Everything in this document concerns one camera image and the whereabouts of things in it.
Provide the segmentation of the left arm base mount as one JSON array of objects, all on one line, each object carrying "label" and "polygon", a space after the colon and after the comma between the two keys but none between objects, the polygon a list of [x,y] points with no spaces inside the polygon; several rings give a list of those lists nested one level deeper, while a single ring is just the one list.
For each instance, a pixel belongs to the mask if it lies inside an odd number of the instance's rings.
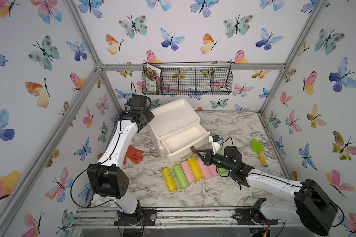
[{"label": "left arm base mount", "polygon": [[125,214],[120,210],[117,211],[117,220],[114,226],[154,226],[157,219],[157,210],[154,208],[142,208],[140,201],[137,201],[135,213]]}]

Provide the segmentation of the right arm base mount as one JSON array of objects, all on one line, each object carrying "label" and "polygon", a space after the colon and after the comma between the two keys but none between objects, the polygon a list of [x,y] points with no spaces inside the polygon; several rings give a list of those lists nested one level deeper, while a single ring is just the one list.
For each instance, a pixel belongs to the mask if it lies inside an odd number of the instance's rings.
[{"label": "right arm base mount", "polygon": [[259,198],[252,207],[236,208],[235,214],[231,217],[237,221],[238,225],[278,225],[278,220],[267,219],[261,212],[261,206],[266,201],[266,198]]}]

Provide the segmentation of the green trash bag roll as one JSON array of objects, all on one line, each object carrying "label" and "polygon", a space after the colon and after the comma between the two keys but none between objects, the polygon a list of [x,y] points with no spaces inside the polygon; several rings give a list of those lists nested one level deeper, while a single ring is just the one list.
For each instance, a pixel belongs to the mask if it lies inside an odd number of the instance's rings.
[{"label": "green trash bag roll", "polygon": [[175,173],[175,176],[177,178],[180,188],[183,190],[183,189],[186,189],[187,187],[189,187],[189,183],[186,179],[186,176],[184,174],[184,171],[183,171],[181,165],[174,166],[173,170],[174,170],[174,173]]},{"label": "green trash bag roll", "polygon": [[[223,156],[224,155],[224,151],[223,150],[219,150],[218,151],[218,154]],[[225,176],[225,175],[228,175],[228,170],[224,169],[224,168],[217,168],[217,171],[220,175],[222,176]]]}]

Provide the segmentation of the white top drawer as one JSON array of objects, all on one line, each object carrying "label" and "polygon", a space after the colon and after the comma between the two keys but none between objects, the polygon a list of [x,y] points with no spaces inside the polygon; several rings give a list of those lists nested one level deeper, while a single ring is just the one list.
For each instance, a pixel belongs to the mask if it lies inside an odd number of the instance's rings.
[{"label": "white top drawer", "polygon": [[209,144],[210,132],[200,124],[177,135],[159,141],[160,157],[173,163],[192,153],[191,147],[200,148]]}]

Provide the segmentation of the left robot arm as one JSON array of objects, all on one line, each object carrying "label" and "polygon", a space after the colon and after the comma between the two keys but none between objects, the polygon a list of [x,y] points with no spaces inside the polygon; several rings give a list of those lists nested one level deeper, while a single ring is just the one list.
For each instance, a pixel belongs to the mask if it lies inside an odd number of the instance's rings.
[{"label": "left robot arm", "polygon": [[152,119],[149,106],[129,106],[118,117],[113,137],[103,156],[90,164],[87,175],[94,194],[113,200],[124,214],[134,214],[138,200],[128,193],[129,178],[123,162],[133,137]]}]

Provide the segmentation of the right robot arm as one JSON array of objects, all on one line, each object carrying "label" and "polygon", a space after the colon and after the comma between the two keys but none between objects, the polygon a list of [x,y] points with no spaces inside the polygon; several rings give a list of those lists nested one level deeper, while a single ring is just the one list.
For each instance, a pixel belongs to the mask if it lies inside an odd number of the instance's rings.
[{"label": "right robot arm", "polygon": [[228,177],[240,188],[257,188],[283,198],[284,202],[268,202],[259,198],[250,209],[256,224],[272,220],[300,223],[319,236],[328,236],[338,205],[331,200],[319,184],[306,179],[304,182],[268,175],[242,160],[242,154],[234,146],[227,146],[223,155],[210,149],[191,147],[206,166],[215,165],[228,171]]}]

